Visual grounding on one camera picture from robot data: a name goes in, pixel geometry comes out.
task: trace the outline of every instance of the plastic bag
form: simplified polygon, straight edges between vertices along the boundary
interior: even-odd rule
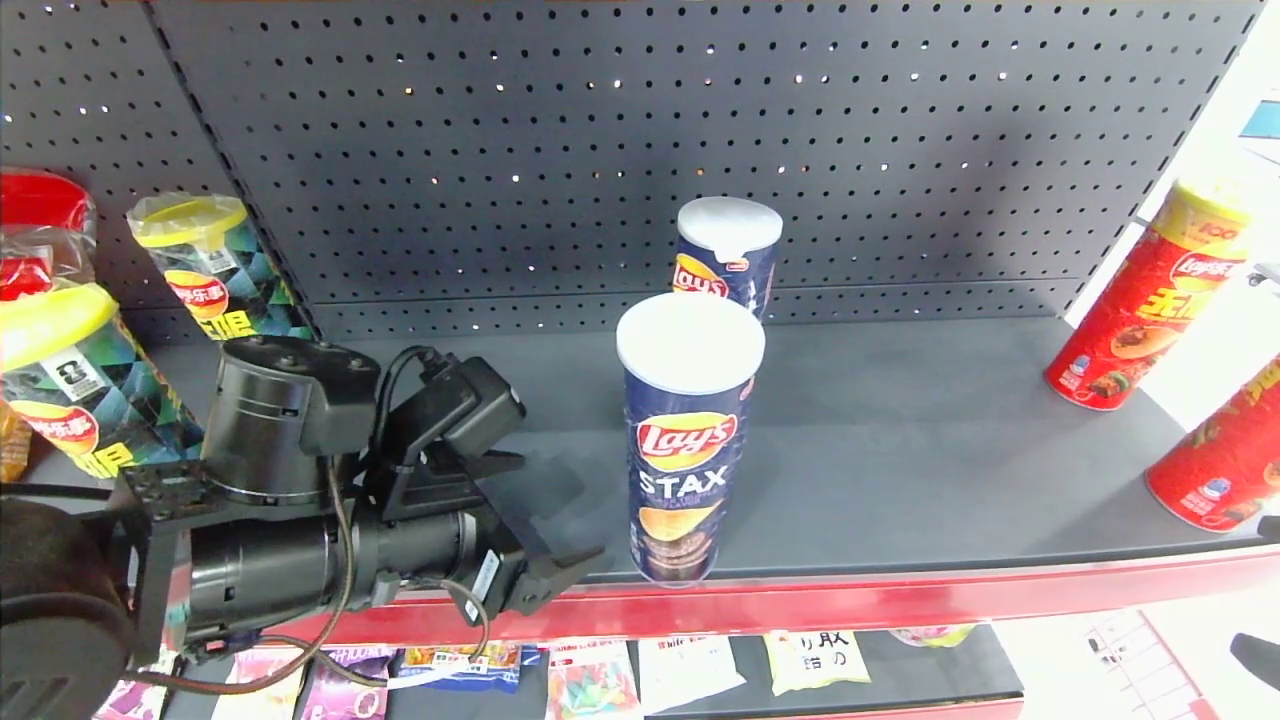
[[[170,650],[160,648],[160,659],[143,667],[151,673],[173,675],[178,669],[179,656]],[[169,689],[147,683],[120,680],[108,696],[102,707],[93,714],[93,720],[160,720]]]
[[[970,623],[968,625],[899,628],[890,630],[890,634],[913,647],[955,647],[963,643],[977,626],[977,623]]]
[[[337,646],[324,652],[347,667],[369,675],[387,678],[387,665],[396,655],[385,646]],[[316,662],[311,671],[311,689],[302,706],[300,720],[383,720],[387,716],[387,688],[370,688],[352,683],[326,665]]]
[[[852,630],[774,630],[764,635],[764,647],[769,651],[774,696],[840,682],[872,682]]]
[[[95,237],[96,209],[72,181],[24,168],[0,168],[0,225],[64,228]]]
[[[552,646],[545,720],[643,720],[626,641]]]
[[[442,691],[515,693],[520,669],[540,659],[536,647],[489,643],[475,662],[475,646],[407,647],[396,671],[397,687],[429,685]]]
[[[257,680],[284,667],[298,656],[293,648],[253,648],[236,653],[228,683]],[[293,720],[293,705],[302,691],[302,669],[256,693],[224,694],[210,720]]]
[[[15,483],[27,469],[31,452],[31,425],[0,400],[0,483]]]
[[[640,703],[645,715],[657,715],[746,683],[737,673],[733,648],[724,635],[643,639],[636,644]]]
[[[93,282],[93,238],[55,227],[0,227],[0,301]]]

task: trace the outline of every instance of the barcode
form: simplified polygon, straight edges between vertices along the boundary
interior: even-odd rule
[[[210,273],[218,274],[227,270],[234,270],[239,265],[236,263],[236,258],[232,255],[230,250],[223,247],[221,250],[214,250],[212,252],[205,252],[205,265],[209,268]]]

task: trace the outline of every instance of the store shelf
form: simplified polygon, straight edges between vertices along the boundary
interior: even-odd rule
[[[858,644],[872,682],[836,683],[774,697],[769,660],[758,637],[733,638],[733,657],[746,684],[666,712],[671,720],[739,720],[746,717],[923,717],[928,720],[1012,720],[1023,705],[1023,685],[996,633],[982,626],[960,647],[916,648],[888,633],[859,633]],[[640,670],[635,643],[631,662]],[[230,662],[196,669],[202,679],[221,680]],[[169,710],[173,720],[209,717],[214,698],[179,694]],[[547,708],[545,660],[527,667],[516,694],[458,693],[431,688],[396,691],[388,720],[419,716],[449,720],[541,720]]]
[[[608,548],[604,571],[531,618],[503,616],[497,637],[946,624],[1225,592],[1280,571],[1280,546],[1252,529],[1207,534],[1148,496],[1142,470],[1181,436],[1149,398],[1098,414],[1044,384],[1068,332],[1051,319],[771,327],[719,561],[685,591],[640,582],[628,557],[613,336],[440,341],[486,357],[530,409],[499,446],[529,466],[484,483],[494,505],[531,518],[552,550]],[[403,343],[348,345],[385,361]],[[152,355],[204,416],[212,346]],[[472,637],[443,596],[416,593],[351,615],[334,639]]]

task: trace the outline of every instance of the pegboard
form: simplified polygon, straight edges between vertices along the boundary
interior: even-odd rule
[[[143,4],[4,3],[0,27],[3,163],[90,191],[97,275],[124,309],[179,306],[124,213],[160,191],[234,190]]]
[[[1260,8],[169,3],[156,17],[325,305],[653,292],[676,210],[716,193],[783,215],[780,288],[1078,287]]]

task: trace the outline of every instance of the red shelf edge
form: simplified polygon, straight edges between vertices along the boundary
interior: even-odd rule
[[[998,570],[721,580],[684,591],[645,583],[579,585],[532,616],[504,614],[493,624],[493,638],[544,642],[946,625],[1243,591],[1276,575],[1280,546]],[[311,638],[324,620],[315,615],[273,632]],[[463,644],[476,635],[451,600],[431,593],[348,614],[329,642]]]

